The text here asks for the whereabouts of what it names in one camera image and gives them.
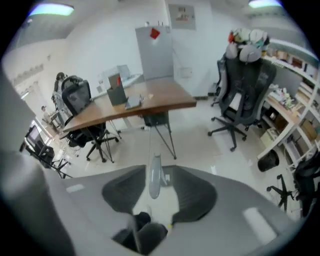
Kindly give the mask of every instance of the gray door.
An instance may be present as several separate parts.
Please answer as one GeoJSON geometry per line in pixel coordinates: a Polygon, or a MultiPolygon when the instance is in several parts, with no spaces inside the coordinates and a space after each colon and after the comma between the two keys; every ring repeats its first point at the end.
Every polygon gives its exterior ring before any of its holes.
{"type": "Polygon", "coordinates": [[[171,30],[168,26],[147,26],[135,29],[139,46],[144,79],[151,80],[174,76],[174,61],[172,56],[171,30]],[[150,37],[152,28],[160,35],[150,37]]]}

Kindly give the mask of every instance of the chair headrest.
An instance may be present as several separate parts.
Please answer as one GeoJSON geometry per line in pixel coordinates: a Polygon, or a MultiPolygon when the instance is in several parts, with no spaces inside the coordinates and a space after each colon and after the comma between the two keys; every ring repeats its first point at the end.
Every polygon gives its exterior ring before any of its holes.
{"type": "Polygon", "coordinates": [[[227,59],[235,59],[238,56],[237,44],[229,43],[225,50],[225,57],[227,59]]]}
{"type": "Polygon", "coordinates": [[[225,50],[225,57],[227,59],[235,59],[239,56],[239,60],[245,63],[251,63],[259,60],[262,56],[262,50],[256,48],[252,44],[243,45],[242,48],[234,42],[229,43],[225,50]]]}
{"type": "Polygon", "coordinates": [[[256,62],[262,56],[262,50],[248,44],[240,51],[239,60],[246,63],[256,62]]]}

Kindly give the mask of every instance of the wall outlet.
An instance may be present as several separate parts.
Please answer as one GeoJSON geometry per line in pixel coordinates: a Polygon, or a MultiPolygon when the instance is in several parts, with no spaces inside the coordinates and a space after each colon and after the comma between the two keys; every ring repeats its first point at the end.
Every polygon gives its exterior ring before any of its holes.
{"type": "Polygon", "coordinates": [[[178,76],[180,78],[190,78],[190,77],[192,77],[192,68],[191,67],[181,67],[178,70],[178,76]]]}

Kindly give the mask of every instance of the trash can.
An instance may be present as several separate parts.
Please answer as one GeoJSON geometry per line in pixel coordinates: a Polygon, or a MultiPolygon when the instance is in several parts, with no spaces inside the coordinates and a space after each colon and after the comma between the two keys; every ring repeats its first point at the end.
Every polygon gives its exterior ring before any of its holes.
{"type": "Polygon", "coordinates": [[[258,168],[261,172],[270,170],[279,165],[279,157],[273,149],[258,161],[258,168]]]}

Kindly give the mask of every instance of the table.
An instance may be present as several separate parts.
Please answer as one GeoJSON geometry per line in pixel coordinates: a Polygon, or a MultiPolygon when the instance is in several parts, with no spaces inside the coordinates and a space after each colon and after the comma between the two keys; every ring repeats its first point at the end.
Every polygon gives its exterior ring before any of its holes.
{"type": "MultiPolygon", "coordinates": [[[[107,94],[94,99],[81,113],[75,116],[63,129],[63,132],[75,131],[89,126],[98,125],[106,121],[127,118],[132,116],[148,116],[156,113],[168,112],[170,110],[192,108],[197,105],[196,100],[187,93],[178,83],[170,78],[154,79],[142,83],[134,84],[124,89],[125,95],[144,97],[144,102],[140,107],[125,109],[125,103],[112,106],[107,94]]],[[[168,119],[168,131],[170,134],[174,158],[176,158],[174,145],[171,137],[171,128],[168,119]]]]}
{"type": "Polygon", "coordinates": [[[279,112],[281,116],[288,122],[284,130],[279,134],[279,136],[268,146],[262,153],[260,153],[257,158],[261,159],[269,151],[271,151],[276,145],[278,145],[291,131],[291,129],[300,123],[298,116],[295,116],[294,113],[284,106],[282,106],[276,99],[271,96],[268,96],[265,100],[271,107],[279,112]]]}

